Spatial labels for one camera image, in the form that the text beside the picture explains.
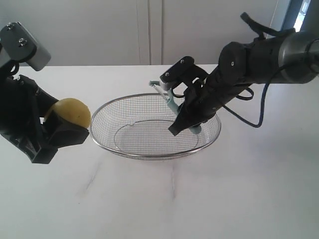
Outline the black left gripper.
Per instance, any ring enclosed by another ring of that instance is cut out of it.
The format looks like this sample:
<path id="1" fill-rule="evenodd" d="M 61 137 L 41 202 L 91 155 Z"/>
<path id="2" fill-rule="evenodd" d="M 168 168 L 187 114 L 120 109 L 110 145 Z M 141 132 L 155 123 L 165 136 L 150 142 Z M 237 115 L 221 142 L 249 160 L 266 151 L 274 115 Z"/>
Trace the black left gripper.
<path id="1" fill-rule="evenodd" d="M 55 112 L 42 125 L 58 99 L 27 76 L 15 79 L 18 71 L 18 63 L 0 68 L 0 134 L 32 163 L 49 164 L 58 148 L 83 144 L 89 131 Z"/>

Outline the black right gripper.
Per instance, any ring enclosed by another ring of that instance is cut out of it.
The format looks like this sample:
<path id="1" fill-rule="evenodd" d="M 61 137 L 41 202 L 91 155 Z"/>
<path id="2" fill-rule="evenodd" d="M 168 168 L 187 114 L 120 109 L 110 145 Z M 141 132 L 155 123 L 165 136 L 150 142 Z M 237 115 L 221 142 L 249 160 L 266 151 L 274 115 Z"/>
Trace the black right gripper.
<path id="1" fill-rule="evenodd" d="M 225 104 L 236 98 L 249 84 L 229 85 L 225 82 L 220 67 L 217 66 L 206 78 L 197 95 L 187 95 L 186 103 L 177 108 L 177 116 L 168 130 L 177 136 L 189 129 L 199 134 L 199 124 L 212 118 Z"/>

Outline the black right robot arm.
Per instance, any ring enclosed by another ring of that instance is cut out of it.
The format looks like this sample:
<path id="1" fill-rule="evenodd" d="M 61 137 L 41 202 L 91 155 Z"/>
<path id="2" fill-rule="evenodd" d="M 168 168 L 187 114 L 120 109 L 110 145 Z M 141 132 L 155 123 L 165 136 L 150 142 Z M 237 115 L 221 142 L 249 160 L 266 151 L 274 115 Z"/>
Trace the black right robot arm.
<path id="1" fill-rule="evenodd" d="M 274 30 L 253 20 L 247 13 L 241 19 L 257 34 L 251 43 L 230 42 L 223 47 L 218 64 L 211 73 L 185 56 L 165 71 L 162 88 L 173 93 L 185 84 L 183 102 L 169 131 L 178 135 L 185 129 L 199 129 L 219 109 L 226 109 L 233 99 L 242 100 L 243 91 L 253 84 L 262 84 L 260 115 L 251 127 L 263 123 L 265 98 L 271 84 L 305 84 L 319 74 L 319 39 L 308 31 L 294 28 Z"/>

